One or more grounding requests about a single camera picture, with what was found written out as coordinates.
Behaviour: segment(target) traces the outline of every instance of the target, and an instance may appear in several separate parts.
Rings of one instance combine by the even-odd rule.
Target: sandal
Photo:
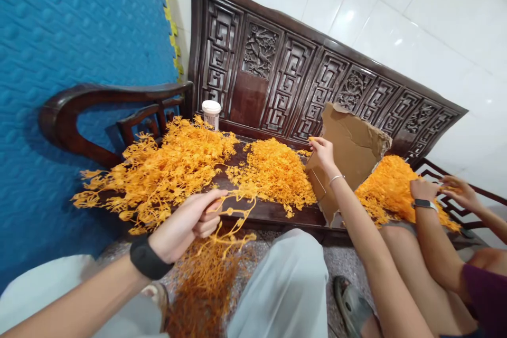
[[[160,332],[164,333],[167,328],[167,307],[169,305],[169,297],[167,289],[161,283],[154,281],[150,285],[144,287],[141,291],[143,295],[152,299],[152,301],[158,306],[162,312],[162,323],[160,326]]]
[[[333,290],[349,338],[361,338],[361,328],[372,316],[373,309],[344,276],[336,276]]]

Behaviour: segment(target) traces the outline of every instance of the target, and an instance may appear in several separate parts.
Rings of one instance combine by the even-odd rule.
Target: white plastic container
[[[220,106],[220,103],[215,102],[214,100],[205,100],[202,103],[204,121],[212,125],[215,130],[218,130],[218,120],[220,119],[221,110],[222,107]]]

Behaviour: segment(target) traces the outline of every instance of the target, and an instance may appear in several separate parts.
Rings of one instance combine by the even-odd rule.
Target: torn cardboard
[[[321,136],[333,143],[334,162],[355,191],[373,173],[391,147],[392,139],[338,103],[326,104],[322,121]],[[308,159],[306,173],[329,227],[338,212],[338,203],[329,186],[330,178],[316,155]]]

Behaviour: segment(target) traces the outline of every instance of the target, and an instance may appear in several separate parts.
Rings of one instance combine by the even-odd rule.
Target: wooden armrest
[[[42,106],[39,127],[48,141],[58,148],[90,158],[106,168],[122,162],[120,156],[85,139],[78,131],[78,116],[88,107],[102,103],[164,100],[182,95],[180,113],[191,118],[193,109],[193,83],[166,83],[157,86],[122,87],[83,83],[57,93]]]

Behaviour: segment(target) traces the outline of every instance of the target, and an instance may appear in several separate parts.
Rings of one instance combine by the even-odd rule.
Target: black wristband
[[[130,261],[147,278],[160,280],[174,267],[164,262],[148,243],[148,234],[134,239],[130,247]]]

